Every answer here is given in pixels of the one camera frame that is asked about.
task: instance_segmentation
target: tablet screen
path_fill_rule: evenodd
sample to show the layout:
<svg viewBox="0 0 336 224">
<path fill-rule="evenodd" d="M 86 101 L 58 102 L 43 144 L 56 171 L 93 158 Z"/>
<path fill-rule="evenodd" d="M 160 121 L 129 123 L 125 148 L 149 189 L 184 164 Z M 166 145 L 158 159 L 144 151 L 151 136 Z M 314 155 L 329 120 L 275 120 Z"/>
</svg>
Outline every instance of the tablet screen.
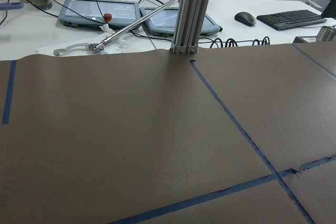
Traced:
<svg viewBox="0 0 336 224">
<path fill-rule="evenodd" d="M 153 11 L 152 9 L 146 9 L 147 13 Z M 150 18 L 154 26 L 162 27 L 174 27 L 177 20 L 177 9 L 166 9 Z M 203 25 L 212 25 L 209 19 L 205 17 Z"/>
<path fill-rule="evenodd" d="M 98 1 L 98 4 L 103 14 L 110 13 L 113 18 L 135 19 L 135 8 L 132 3 L 128 4 Z M 74 10 L 82 16 L 101 16 L 95 0 L 71 0 L 68 8 Z M 66 10 L 65 16 L 79 17 L 79 15 L 69 9 Z"/>
</svg>

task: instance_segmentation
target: red emergency stop button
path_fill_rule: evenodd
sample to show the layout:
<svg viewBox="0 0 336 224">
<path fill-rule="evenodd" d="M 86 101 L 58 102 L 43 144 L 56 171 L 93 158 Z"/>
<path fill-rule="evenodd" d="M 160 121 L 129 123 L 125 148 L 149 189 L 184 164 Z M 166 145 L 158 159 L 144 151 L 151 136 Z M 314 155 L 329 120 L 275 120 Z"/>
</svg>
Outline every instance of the red emergency stop button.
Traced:
<svg viewBox="0 0 336 224">
<path fill-rule="evenodd" d="M 106 20 L 106 22 L 110 22 L 110 21 L 112 21 L 112 14 L 110 14 L 110 13 L 105 13 L 105 14 L 104 14 L 104 19 Z"/>
</svg>

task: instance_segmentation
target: blue tape line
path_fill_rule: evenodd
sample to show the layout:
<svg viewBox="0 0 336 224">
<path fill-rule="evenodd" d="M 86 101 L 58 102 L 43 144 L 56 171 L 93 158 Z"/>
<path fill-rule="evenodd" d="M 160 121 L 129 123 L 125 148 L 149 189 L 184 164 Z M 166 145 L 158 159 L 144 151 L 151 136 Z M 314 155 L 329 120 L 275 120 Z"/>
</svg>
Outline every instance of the blue tape line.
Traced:
<svg viewBox="0 0 336 224">
<path fill-rule="evenodd" d="M 295 44 L 292 44 L 292 46 L 294 46 L 296 49 L 298 49 L 302 54 L 304 54 L 308 59 L 310 59 L 311 61 L 313 61 L 315 64 L 317 64 L 320 68 L 322 68 L 325 72 L 327 72 L 328 74 L 330 74 L 331 76 L 333 76 L 334 78 L 336 78 L 336 75 L 334 73 L 332 73 L 329 69 L 327 69 L 326 67 L 324 67 L 323 65 L 321 65 L 320 63 L 318 63 L 316 60 L 314 60 L 311 56 L 309 56 L 306 52 L 304 52 L 302 49 L 298 48 Z"/>
<path fill-rule="evenodd" d="M 335 155 L 332 155 L 330 157 L 325 157 L 325 158 L 322 158 L 322 159 L 319 159 L 319 160 L 316 160 L 316 161 L 313 161 L 313 162 L 310 162 L 310 163 L 307 163 L 307 164 L 304 164 L 302 165 L 300 168 L 299 168 L 299 171 L 300 172 L 304 172 L 305 170 L 308 170 L 308 169 L 312 169 L 312 168 L 315 168 L 319 165 L 324 165 L 324 164 L 327 164 L 331 161 L 336 161 L 336 154 Z"/>
<path fill-rule="evenodd" d="M 304 172 L 306 169 L 312 169 L 319 165 L 327 164 L 331 161 L 336 161 L 336 155 L 333 155 L 331 157 L 325 157 L 320 160 L 304 164 L 299 168 L 299 170 L 295 170 L 293 168 L 288 169 L 288 170 L 283 170 L 282 172 L 279 172 L 279 175 L 282 178 L 284 178 L 290 174 L 301 173 L 301 172 Z M 250 180 L 245 183 L 238 184 L 236 186 L 229 187 L 224 190 L 215 191 L 213 193 L 209 193 L 209 194 L 201 195 L 201 196 L 198 196 L 192 199 L 184 200 L 184 201 L 181 201 L 181 202 L 169 205 L 169 206 L 154 209 L 154 210 L 144 212 L 142 214 L 138 214 L 132 217 L 122 219 L 122 220 L 117 220 L 109 224 L 136 224 L 136 223 L 150 220 L 150 219 L 162 216 L 162 215 L 170 214 L 172 212 L 182 210 L 187 207 L 195 206 L 195 205 L 198 205 L 198 204 L 201 204 L 201 203 L 213 200 L 213 199 L 217 199 L 217 198 L 221 198 L 221 197 L 233 194 L 233 193 L 237 193 L 239 191 L 243 191 L 248 188 L 259 186 L 259 185 L 271 182 L 275 179 L 276 179 L 275 176 L 271 174 L 265 177 L 257 178 L 257 179 Z"/>
<path fill-rule="evenodd" d="M 256 145 L 256 143 L 252 140 L 252 138 L 247 134 L 247 132 L 244 130 L 242 125 L 237 121 L 237 119 L 232 115 L 231 111 L 228 109 L 228 107 L 224 104 L 224 102 L 220 99 L 220 97 L 217 95 L 215 90 L 210 86 L 210 84 L 206 81 L 206 79 L 203 77 L 201 72 L 198 70 L 195 60 L 190 61 L 191 66 L 197 73 L 197 75 L 200 77 L 200 79 L 203 81 L 205 86 L 209 89 L 210 93 L 215 97 L 215 99 L 221 104 L 221 106 L 224 108 L 224 111 L 227 113 L 229 118 L 232 120 L 232 122 L 236 125 L 236 127 L 239 129 L 241 134 L 245 137 L 245 139 L 249 142 L 249 144 L 253 147 L 253 149 L 256 151 L 256 153 L 259 155 L 261 160 L 265 163 L 265 165 L 268 167 L 268 169 L 272 172 L 272 174 L 275 176 L 279 184 L 283 187 L 283 189 L 286 191 L 288 196 L 294 200 L 296 206 L 298 209 L 302 212 L 304 217 L 309 221 L 310 224 L 314 224 L 315 222 L 310 217 L 308 212 L 305 210 L 303 205 L 299 202 L 299 200 L 296 198 L 292 190 L 287 186 L 287 184 L 282 180 L 281 176 L 277 172 L 277 170 L 274 168 L 274 166 L 271 164 L 271 162 L 267 159 L 267 157 L 263 154 L 263 152 L 259 149 L 259 147 Z"/>
<path fill-rule="evenodd" d="M 2 124 L 4 125 L 9 124 L 10 107 L 12 105 L 12 96 L 14 89 L 15 70 L 16 70 L 16 60 L 13 60 L 12 63 L 10 64 L 7 95 L 5 100 L 4 114 L 2 117 Z"/>
</svg>

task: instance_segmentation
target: metal rod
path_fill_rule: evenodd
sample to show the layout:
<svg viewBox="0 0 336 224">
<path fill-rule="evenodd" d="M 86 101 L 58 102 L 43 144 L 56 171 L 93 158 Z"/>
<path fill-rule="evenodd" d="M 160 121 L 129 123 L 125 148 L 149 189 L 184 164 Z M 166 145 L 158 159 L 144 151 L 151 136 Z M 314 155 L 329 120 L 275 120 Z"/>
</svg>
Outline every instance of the metal rod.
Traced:
<svg viewBox="0 0 336 224">
<path fill-rule="evenodd" d="M 141 24 L 142 22 L 144 22 L 147 19 L 149 19 L 152 16 L 154 16 L 156 13 L 160 12 L 163 9 L 166 9 L 167 7 L 171 6 L 172 4 L 174 4 L 177 1 L 178 0 L 170 0 L 170 1 L 168 1 L 167 3 L 161 5 L 160 7 L 158 7 L 157 9 L 155 9 L 154 11 L 152 11 L 152 12 L 148 13 L 147 15 L 143 16 L 142 18 L 138 19 L 137 21 L 135 21 L 131 25 L 122 28 L 117 33 L 111 35 L 110 37 L 107 37 L 104 40 L 102 40 L 99 44 L 92 44 L 92 47 L 89 47 L 90 50 L 93 51 L 93 52 L 99 52 L 99 51 L 101 51 L 104 48 L 104 46 L 106 46 L 111 41 L 115 40 L 116 38 L 119 38 L 121 35 L 123 35 L 125 33 L 128 33 L 130 30 L 132 30 L 137 25 Z"/>
</svg>

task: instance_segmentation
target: black mouse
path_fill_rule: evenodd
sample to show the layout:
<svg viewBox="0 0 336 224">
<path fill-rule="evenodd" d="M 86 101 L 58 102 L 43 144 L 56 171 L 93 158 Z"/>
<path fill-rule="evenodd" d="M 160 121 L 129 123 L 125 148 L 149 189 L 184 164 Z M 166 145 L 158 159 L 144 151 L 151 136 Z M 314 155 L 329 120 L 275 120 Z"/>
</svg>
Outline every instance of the black mouse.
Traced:
<svg viewBox="0 0 336 224">
<path fill-rule="evenodd" d="M 247 12 L 240 12 L 235 15 L 235 20 L 241 22 L 247 26 L 254 26 L 256 23 L 256 19 Z"/>
</svg>

